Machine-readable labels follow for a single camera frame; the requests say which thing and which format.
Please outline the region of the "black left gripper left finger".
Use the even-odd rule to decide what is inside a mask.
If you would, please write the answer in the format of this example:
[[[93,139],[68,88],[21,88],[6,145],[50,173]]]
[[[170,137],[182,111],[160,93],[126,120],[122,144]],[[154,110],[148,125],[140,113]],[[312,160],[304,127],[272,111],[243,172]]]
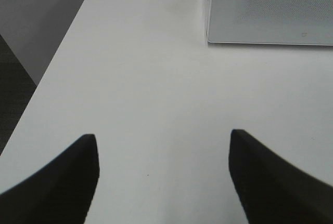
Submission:
[[[1,223],[85,223],[98,180],[96,138],[85,134],[1,193]]]

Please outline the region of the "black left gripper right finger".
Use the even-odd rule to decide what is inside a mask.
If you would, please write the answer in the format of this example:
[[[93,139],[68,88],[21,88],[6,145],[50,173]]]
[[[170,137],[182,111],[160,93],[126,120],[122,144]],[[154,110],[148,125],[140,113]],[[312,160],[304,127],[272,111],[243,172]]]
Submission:
[[[228,168],[248,223],[332,223],[332,186],[234,129]]]

